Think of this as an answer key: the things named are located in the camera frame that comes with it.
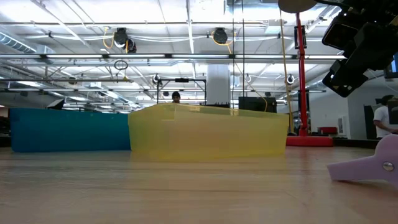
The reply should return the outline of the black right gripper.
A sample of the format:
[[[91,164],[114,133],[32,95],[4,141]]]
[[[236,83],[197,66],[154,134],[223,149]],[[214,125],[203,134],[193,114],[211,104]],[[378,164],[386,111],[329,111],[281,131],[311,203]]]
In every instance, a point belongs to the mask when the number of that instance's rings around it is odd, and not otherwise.
[[[349,96],[368,80],[355,70],[382,70],[398,52],[398,26],[391,17],[346,15],[344,24],[350,30],[345,37],[346,59],[335,60],[322,83],[341,97]]]

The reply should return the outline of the yellow translucent plastic bin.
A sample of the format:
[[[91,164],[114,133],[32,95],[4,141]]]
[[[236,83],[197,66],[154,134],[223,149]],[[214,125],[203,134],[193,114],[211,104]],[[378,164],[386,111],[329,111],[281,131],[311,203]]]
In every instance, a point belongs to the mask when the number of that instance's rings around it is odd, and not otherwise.
[[[131,150],[154,160],[199,161],[282,154],[286,114],[163,103],[128,115]]]

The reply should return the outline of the blue plastic bin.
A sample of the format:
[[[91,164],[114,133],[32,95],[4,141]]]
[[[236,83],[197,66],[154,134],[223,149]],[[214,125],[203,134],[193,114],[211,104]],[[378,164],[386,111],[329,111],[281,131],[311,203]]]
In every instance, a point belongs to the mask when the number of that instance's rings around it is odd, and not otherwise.
[[[14,152],[129,150],[127,115],[12,108]]]

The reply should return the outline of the lilac staple remover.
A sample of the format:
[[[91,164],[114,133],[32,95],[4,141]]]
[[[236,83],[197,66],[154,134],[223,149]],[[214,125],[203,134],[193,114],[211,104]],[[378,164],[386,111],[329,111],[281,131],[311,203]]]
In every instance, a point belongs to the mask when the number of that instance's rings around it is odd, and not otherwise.
[[[398,189],[398,134],[382,138],[373,156],[328,164],[327,169],[331,180],[385,180]]]

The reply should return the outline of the red box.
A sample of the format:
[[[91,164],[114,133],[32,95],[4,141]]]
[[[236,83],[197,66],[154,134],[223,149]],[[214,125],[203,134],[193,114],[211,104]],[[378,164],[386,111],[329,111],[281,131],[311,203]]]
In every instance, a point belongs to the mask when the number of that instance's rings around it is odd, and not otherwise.
[[[336,127],[318,127],[317,128],[318,134],[322,135],[336,135],[338,134],[338,128]]]

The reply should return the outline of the black background monitor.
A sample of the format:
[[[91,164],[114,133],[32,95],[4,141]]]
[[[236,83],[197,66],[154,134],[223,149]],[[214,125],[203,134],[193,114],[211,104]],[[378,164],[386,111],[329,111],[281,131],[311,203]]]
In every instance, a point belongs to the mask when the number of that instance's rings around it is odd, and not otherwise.
[[[238,105],[240,110],[262,111],[269,113],[277,112],[277,102],[273,97],[243,97],[238,98]]]

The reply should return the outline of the white building column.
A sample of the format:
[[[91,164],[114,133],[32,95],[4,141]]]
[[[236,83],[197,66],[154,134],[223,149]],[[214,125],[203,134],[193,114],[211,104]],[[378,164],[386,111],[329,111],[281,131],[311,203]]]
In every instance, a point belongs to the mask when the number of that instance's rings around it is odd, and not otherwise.
[[[206,74],[206,103],[226,105],[230,103],[230,70],[227,64],[210,64]]]

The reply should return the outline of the black angled panel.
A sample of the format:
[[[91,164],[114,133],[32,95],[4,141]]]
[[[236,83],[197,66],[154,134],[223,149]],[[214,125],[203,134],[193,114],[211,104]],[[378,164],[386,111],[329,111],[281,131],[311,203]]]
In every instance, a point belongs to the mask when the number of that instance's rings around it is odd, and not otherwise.
[[[59,100],[53,101],[52,103],[47,105],[45,108],[48,110],[62,110],[64,104],[65,104],[65,100],[59,99]]]

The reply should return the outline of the black metal frame rig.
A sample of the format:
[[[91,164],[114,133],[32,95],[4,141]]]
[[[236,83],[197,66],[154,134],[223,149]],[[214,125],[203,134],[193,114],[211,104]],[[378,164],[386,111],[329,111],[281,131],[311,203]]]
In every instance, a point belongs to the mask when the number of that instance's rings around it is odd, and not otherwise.
[[[196,78],[157,78],[156,81],[156,103],[159,103],[159,93],[170,83],[189,83],[196,84],[202,92],[204,92],[204,103],[207,102],[207,81]]]

